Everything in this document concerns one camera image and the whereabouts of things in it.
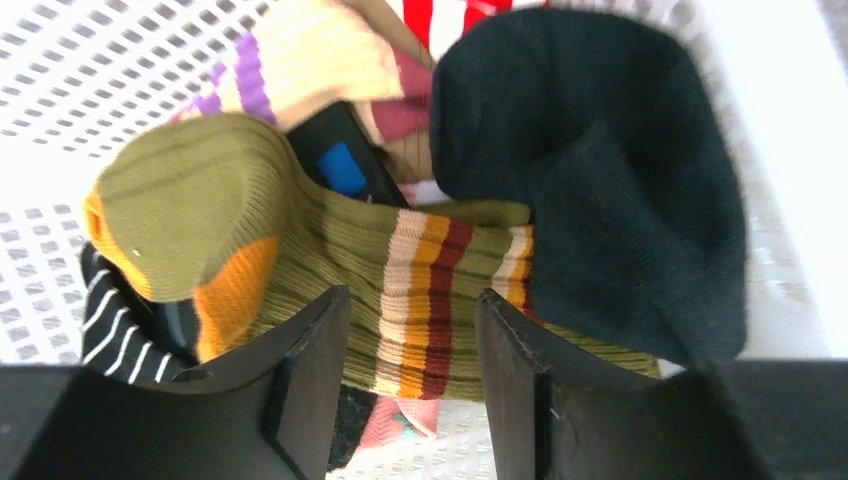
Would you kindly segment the olive green sock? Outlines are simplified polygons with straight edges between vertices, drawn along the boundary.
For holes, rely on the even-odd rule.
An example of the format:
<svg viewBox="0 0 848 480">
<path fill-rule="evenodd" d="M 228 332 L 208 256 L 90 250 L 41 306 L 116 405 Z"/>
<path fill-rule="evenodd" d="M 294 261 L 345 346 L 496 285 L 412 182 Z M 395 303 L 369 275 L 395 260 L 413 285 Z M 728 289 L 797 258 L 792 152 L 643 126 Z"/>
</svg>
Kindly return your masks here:
<svg viewBox="0 0 848 480">
<path fill-rule="evenodd" d="M 534 311 L 525 205 L 355 200 L 314 182 L 280 130 L 245 114 L 137 137 L 101 173 L 84 213 L 93 246 L 139 295 L 193 304 L 203 362 L 345 285 L 345 384 L 479 401 L 477 297 L 493 289 Z"/>
</svg>

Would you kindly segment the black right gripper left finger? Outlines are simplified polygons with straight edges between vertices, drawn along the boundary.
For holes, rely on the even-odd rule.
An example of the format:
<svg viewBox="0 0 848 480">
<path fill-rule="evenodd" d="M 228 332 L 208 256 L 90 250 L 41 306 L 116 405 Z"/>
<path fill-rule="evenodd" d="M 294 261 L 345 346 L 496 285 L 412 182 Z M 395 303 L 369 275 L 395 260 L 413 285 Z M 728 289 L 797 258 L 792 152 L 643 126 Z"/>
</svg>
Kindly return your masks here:
<svg viewBox="0 0 848 480">
<path fill-rule="evenodd" d="M 351 303 L 334 286 L 172 382 L 81 366 L 1 371 L 5 479 L 321 479 Z"/>
</svg>

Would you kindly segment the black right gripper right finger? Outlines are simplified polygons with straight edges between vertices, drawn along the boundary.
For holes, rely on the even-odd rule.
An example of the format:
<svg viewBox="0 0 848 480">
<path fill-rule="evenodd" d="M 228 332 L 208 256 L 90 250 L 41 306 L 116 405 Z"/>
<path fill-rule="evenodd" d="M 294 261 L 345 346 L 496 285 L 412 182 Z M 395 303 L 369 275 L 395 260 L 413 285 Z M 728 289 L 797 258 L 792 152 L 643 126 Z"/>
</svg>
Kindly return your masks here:
<svg viewBox="0 0 848 480">
<path fill-rule="evenodd" d="M 475 308 L 500 479 L 843 479 L 847 365 L 742 360 L 657 380 L 491 289 Z"/>
</svg>

